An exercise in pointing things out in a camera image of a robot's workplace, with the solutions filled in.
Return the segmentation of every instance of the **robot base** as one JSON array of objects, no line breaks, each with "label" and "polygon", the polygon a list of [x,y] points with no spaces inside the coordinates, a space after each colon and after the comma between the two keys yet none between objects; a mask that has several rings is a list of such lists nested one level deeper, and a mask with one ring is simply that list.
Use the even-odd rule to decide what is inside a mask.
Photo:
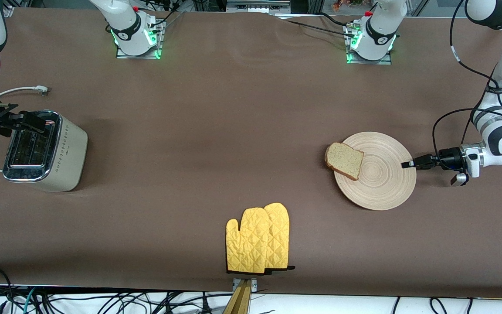
[{"label": "robot base", "polygon": [[[345,34],[354,34],[355,30],[351,30],[350,28],[343,26],[343,30]],[[359,64],[381,64],[381,65],[390,65],[392,64],[392,60],[390,59],[390,51],[385,54],[385,56],[376,61],[366,60],[362,58],[356,51],[354,51],[350,46],[351,42],[355,40],[355,38],[346,37],[344,42],[346,44],[346,62],[347,63],[359,63]]]},{"label": "robot base", "polygon": [[117,45],[117,52],[115,53],[115,57],[117,59],[160,59],[162,57],[162,46],[164,44],[164,33],[166,32],[166,22],[162,22],[159,25],[155,26],[157,33],[153,34],[156,38],[156,44],[148,49],[142,55],[132,56],[123,52],[119,46]]}]

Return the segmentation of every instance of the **white floor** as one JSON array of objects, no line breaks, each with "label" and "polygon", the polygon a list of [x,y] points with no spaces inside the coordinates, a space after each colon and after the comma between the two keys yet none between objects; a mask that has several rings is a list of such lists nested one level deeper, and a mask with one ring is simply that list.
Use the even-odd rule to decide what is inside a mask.
[{"label": "white floor", "polygon": [[[209,292],[209,295],[220,294],[221,292]],[[166,294],[148,294],[153,302],[160,302]],[[99,294],[67,294],[58,297],[67,298],[86,298],[100,296]],[[191,298],[202,296],[201,292],[186,292],[177,297],[172,303],[183,302]],[[391,314],[395,297],[361,297],[361,296],[312,296],[298,294],[253,294],[251,297],[251,308],[249,314]],[[65,314],[96,314],[108,299],[97,300],[58,300],[54,302]],[[220,308],[227,304],[229,297],[210,297],[209,306],[213,309]],[[447,314],[465,314],[468,308],[466,299],[440,299],[446,308]],[[0,297],[0,305],[5,301]],[[200,306],[202,302],[195,301],[195,305]],[[438,314],[444,314],[439,308],[437,302],[434,302]],[[108,314],[115,314],[119,310],[120,303],[112,308]],[[150,313],[142,306],[130,304],[125,309],[125,314],[144,314]],[[4,309],[4,314],[10,312],[9,304]],[[194,314],[199,313],[199,308],[193,306],[179,307],[173,311],[175,314]],[[432,314],[433,311],[429,305],[429,298],[403,297],[400,299],[396,314]],[[471,314],[502,314],[502,300],[474,300]]]}]

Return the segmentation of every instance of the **blue cable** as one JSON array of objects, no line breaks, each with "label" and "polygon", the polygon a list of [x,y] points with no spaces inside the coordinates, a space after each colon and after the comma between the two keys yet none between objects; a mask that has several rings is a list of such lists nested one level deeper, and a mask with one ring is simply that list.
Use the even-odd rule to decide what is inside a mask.
[{"label": "blue cable", "polygon": [[30,292],[28,292],[28,296],[26,296],[26,301],[24,302],[24,308],[22,309],[22,314],[26,314],[28,312],[28,302],[30,301],[30,298],[32,298],[32,293],[34,292],[34,289],[36,287],[33,287]]}]

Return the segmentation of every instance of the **yellow oven mitt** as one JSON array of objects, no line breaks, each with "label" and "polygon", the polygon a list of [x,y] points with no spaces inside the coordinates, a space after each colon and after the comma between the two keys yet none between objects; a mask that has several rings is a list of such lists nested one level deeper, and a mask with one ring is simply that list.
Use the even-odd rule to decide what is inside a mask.
[{"label": "yellow oven mitt", "polygon": [[288,268],[289,216],[281,203],[265,206],[270,221],[265,268],[286,270]]},{"label": "yellow oven mitt", "polygon": [[226,224],[226,260],[228,272],[265,272],[270,220],[263,208],[249,208],[243,212],[241,227],[237,220]]}]

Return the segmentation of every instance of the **oven mitt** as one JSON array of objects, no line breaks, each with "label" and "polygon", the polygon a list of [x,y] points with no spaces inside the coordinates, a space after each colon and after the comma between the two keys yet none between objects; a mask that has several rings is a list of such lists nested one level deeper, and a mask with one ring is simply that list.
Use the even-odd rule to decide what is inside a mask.
[{"label": "oven mitt", "polygon": [[249,208],[243,212],[241,227],[237,220],[226,224],[227,271],[237,273],[265,272],[269,238],[267,211],[263,208]]},{"label": "oven mitt", "polygon": [[289,249],[288,211],[281,203],[266,205],[265,211],[270,220],[265,268],[286,270]]}]

